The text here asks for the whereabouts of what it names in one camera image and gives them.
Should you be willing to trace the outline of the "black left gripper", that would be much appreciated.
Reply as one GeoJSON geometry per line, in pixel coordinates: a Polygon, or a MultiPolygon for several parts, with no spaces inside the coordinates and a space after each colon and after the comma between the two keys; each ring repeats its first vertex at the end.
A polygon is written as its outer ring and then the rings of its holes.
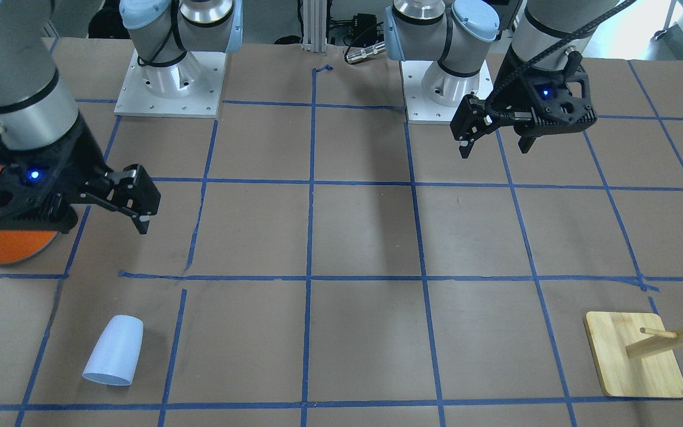
{"type": "MultiPolygon", "coordinates": [[[[575,50],[564,57],[561,70],[529,68],[493,98],[490,116],[483,100],[475,94],[464,95],[450,122],[461,158],[467,159],[476,141],[493,132],[491,119],[512,125],[515,132],[583,132],[596,123],[582,59],[575,50]]],[[[521,154],[528,154],[537,138],[520,137],[521,154]]]]}

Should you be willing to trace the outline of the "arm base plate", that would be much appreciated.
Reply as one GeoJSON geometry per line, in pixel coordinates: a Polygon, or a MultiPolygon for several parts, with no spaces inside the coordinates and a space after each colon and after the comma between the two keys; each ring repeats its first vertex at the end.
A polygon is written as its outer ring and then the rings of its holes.
{"type": "Polygon", "coordinates": [[[224,84],[225,52],[188,52],[166,68],[141,67],[133,53],[117,96],[118,116],[215,119],[224,84]]]}
{"type": "Polygon", "coordinates": [[[486,61],[468,78],[448,75],[434,60],[405,60],[400,65],[409,124],[448,125],[465,95],[485,99],[493,89],[486,61]]]}

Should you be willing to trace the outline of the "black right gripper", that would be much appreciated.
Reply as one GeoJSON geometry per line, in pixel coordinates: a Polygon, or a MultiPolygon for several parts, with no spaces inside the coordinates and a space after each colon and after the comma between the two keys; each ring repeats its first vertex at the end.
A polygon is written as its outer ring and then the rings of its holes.
{"type": "Polygon", "coordinates": [[[53,144],[16,149],[0,127],[0,230],[70,232],[74,205],[98,205],[131,218],[146,235],[162,195],[144,167],[111,172],[83,116],[53,144]]]}

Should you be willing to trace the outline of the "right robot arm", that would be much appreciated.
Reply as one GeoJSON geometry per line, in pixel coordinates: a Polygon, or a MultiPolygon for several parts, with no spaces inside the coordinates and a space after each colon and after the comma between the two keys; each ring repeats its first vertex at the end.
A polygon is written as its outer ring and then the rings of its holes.
{"type": "MultiPolygon", "coordinates": [[[[54,1],[0,1],[0,230],[69,232],[74,205],[132,219],[146,234],[161,195],[139,164],[103,152],[43,45],[54,1]]],[[[241,1],[122,1],[135,54],[121,116],[215,118],[225,60],[243,41],[241,1]]]]}

